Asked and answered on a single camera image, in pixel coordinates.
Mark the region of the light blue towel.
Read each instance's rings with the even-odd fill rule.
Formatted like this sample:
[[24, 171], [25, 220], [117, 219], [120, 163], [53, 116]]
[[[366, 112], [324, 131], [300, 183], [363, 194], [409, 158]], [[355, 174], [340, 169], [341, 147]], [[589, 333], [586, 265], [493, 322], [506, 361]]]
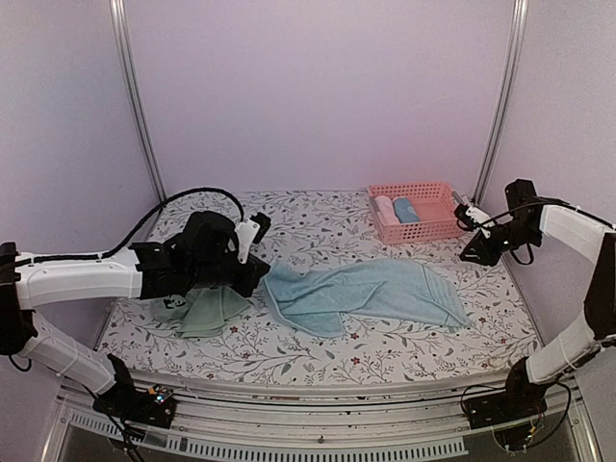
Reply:
[[345, 315], [451, 328], [471, 324], [454, 285], [411, 260], [377, 259], [303, 273], [277, 264], [263, 283], [277, 319], [316, 337], [343, 336]]

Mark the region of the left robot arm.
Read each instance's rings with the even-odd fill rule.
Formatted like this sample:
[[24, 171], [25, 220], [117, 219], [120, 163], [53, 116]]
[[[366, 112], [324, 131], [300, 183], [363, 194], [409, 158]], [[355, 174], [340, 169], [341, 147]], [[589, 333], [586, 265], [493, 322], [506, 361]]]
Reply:
[[1, 353], [41, 363], [75, 380], [123, 418], [143, 408], [123, 361], [83, 346], [54, 327], [39, 306], [97, 298], [149, 300], [192, 289], [227, 286], [248, 298], [269, 271], [251, 254], [270, 228], [258, 213], [239, 223], [215, 212], [195, 212], [164, 243], [135, 243], [105, 254], [19, 254], [1, 245]]

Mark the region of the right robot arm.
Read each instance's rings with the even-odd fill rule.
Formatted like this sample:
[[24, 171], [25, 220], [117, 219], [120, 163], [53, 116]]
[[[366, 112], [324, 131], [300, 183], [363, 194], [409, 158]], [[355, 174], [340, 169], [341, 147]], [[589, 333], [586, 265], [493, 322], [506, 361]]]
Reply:
[[490, 216], [457, 195], [458, 225], [474, 236], [463, 261], [493, 267], [501, 257], [548, 246], [529, 274], [514, 272], [546, 336], [546, 344], [508, 373], [498, 411], [519, 419], [564, 374], [572, 373], [615, 343], [615, 226], [562, 199], [541, 197], [530, 180], [504, 189], [507, 209]]

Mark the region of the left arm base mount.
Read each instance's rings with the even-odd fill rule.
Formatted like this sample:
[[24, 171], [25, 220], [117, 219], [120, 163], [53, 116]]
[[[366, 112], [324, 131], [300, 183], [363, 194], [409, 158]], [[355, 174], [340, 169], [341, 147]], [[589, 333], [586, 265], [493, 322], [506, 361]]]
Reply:
[[93, 409], [118, 418], [123, 423], [146, 424], [170, 429], [177, 400], [155, 390], [140, 391], [134, 386], [117, 383], [102, 395], [94, 395]]

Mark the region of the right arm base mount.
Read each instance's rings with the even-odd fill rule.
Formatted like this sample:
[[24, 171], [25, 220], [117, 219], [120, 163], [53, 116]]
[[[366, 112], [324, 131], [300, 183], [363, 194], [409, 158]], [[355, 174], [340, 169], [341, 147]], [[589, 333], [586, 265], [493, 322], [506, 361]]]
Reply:
[[547, 411], [546, 401], [515, 403], [509, 400], [505, 391], [487, 395], [463, 398], [461, 408], [471, 429], [507, 424], [531, 417], [538, 417]]

